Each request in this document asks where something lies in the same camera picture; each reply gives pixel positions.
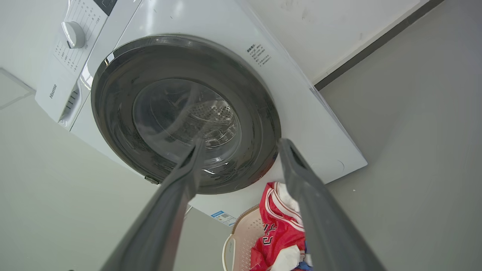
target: control panel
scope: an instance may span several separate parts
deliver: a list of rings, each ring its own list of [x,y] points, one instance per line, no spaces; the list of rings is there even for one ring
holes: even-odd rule
[[[81,107],[78,78],[115,0],[69,0],[59,22],[35,100],[62,126],[70,129]]]

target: laundry basket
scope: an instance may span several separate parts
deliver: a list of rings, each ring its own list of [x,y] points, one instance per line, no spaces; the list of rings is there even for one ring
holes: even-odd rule
[[[244,212],[238,218],[236,224],[234,224],[231,235],[224,243],[222,255],[224,270],[249,271],[251,267],[251,248],[256,243],[256,240],[264,234],[259,206]],[[226,253],[233,253],[232,269],[227,267]]]

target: door glass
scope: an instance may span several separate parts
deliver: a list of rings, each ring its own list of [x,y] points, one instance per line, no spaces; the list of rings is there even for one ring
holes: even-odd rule
[[[178,163],[196,137],[206,141],[207,168],[226,163],[241,141],[238,116],[210,88],[185,79],[149,84],[134,101],[134,123],[159,155]]]

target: round glass door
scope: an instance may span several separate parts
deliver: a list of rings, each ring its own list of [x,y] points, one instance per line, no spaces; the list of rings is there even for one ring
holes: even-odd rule
[[[260,77],[200,38],[164,35],[121,46],[97,70],[91,102],[109,146],[160,183],[195,138],[206,142],[201,194],[249,186],[277,155],[280,120]]]

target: washing machine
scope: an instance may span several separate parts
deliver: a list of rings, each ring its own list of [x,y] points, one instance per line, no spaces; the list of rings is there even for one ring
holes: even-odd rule
[[[282,181],[281,137],[325,183],[367,165],[242,0],[70,0],[35,99],[153,190],[203,138],[190,204],[227,225]]]

